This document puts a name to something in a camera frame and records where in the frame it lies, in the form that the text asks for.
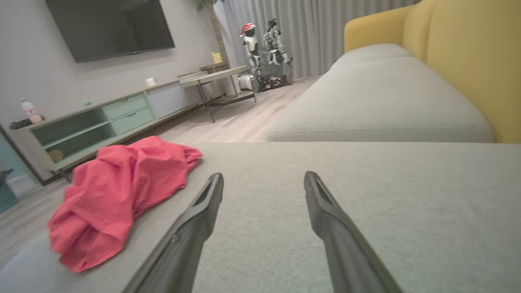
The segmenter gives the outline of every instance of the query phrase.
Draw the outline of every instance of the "green drawer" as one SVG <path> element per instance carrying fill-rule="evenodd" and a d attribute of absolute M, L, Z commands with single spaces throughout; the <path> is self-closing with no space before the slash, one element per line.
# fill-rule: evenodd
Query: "green drawer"
<path fill-rule="evenodd" d="M 130 112 L 134 112 L 141 108 L 147 107 L 144 94 L 127 97 L 123 100 L 113 102 L 103 106 L 103 110 L 107 114 L 108 119 L 115 119 L 124 116 Z"/>
<path fill-rule="evenodd" d="M 152 112 L 149 108 L 146 108 L 129 114 L 118 120 L 112 121 L 112 126 L 114 127 L 117 135 L 122 135 L 123 133 L 146 124 L 152 120 L 154 120 L 154 115 L 152 115 Z"/>

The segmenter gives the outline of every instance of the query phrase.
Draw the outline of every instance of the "television screen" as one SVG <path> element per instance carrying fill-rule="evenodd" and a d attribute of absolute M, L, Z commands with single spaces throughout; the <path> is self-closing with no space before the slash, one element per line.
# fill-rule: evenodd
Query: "television screen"
<path fill-rule="evenodd" d="M 77 63 L 173 48 L 159 0 L 46 0 Z"/>

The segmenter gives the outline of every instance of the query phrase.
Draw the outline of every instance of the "yellow sofa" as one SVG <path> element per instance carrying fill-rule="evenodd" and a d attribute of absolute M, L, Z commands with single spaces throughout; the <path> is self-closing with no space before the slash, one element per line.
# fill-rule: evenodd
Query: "yellow sofa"
<path fill-rule="evenodd" d="M 350 21 L 344 41 L 402 46 L 483 113 L 496 142 L 521 142 L 520 0 L 423 0 Z"/>

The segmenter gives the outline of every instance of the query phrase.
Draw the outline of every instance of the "yellow backrest cushion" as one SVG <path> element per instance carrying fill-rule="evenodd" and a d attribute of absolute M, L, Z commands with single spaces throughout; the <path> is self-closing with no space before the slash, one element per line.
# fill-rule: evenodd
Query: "yellow backrest cushion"
<path fill-rule="evenodd" d="M 405 18 L 403 47 L 425 62 L 432 12 L 438 0 L 423 0 L 416 4 Z"/>
<path fill-rule="evenodd" d="M 521 142 L 520 0 L 438 0 L 427 65 L 485 115 L 497 142 Z"/>

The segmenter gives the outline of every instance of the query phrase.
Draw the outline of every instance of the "white cabinet door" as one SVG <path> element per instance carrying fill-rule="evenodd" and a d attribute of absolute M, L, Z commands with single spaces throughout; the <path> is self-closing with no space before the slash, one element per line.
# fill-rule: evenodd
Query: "white cabinet door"
<path fill-rule="evenodd" d="M 177 82 L 168 86 L 147 91 L 148 101 L 157 119 L 177 112 L 190 104 L 184 95 L 184 89 Z"/>

